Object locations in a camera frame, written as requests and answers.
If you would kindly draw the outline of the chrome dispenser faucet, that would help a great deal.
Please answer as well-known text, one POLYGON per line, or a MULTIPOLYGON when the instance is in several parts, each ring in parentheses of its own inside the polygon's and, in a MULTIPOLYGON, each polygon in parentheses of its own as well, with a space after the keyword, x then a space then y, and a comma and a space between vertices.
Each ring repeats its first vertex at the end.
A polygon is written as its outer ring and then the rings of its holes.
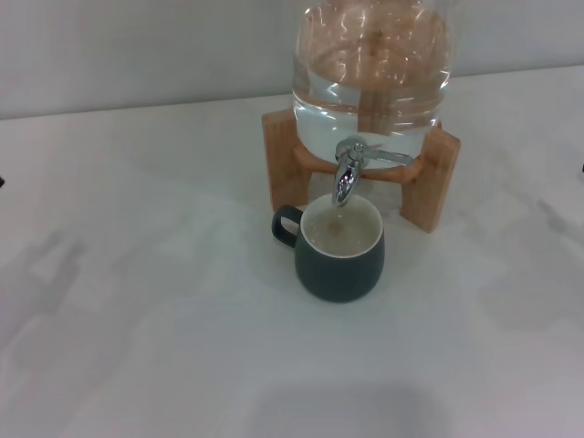
POLYGON ((387 162, 398 167, 410 167, 414 158, 410 155, 375 149, 363 138, 348 137, 336 146, 337 170, 331 201, 337 207, 344 206, 357 187, 365 161, 387 162))

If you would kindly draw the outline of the dark teal ceramic mug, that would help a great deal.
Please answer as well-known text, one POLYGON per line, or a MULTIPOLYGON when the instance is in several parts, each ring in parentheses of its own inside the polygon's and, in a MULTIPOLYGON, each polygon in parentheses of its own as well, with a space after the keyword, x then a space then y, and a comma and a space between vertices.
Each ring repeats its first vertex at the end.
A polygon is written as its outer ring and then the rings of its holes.
POLYGON ((315 297, 349 303, 378 283, 385 261, 384 226, 374 204, 355 195, 341 207, 321 196, 305 210, 281 206, 273 237, 295 252, 297 277, 315 297))

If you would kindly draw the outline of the clear glass water dispenser jar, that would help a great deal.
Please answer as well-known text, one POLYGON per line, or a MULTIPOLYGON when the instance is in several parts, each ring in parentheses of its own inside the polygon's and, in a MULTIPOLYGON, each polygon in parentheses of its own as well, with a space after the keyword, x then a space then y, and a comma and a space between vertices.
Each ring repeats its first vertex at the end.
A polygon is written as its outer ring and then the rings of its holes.
POLYGON ((335 160, 357 136, 417 157, 438 123, 464 0, 310 0, 299 21, 293 96, 297 136, 335 160))

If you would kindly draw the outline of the light wooden dispenser stand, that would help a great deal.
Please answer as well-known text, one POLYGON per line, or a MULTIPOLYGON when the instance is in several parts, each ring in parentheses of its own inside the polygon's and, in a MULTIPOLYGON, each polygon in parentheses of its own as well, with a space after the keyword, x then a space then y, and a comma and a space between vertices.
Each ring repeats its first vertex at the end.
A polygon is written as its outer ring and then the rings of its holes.
MULTIPOLYGON (((302 144, 292 109, 264 114, 262 126, 272 208, 308 204, 311 175, 333 174, 336 166, 316 157, 302 144)), ((439 224, 460 148, 460 140, 438 126, 425 134, 422 152, 412 167, 364 170, 361 177, 398 183, 401 216, 429 234, 439 224)))

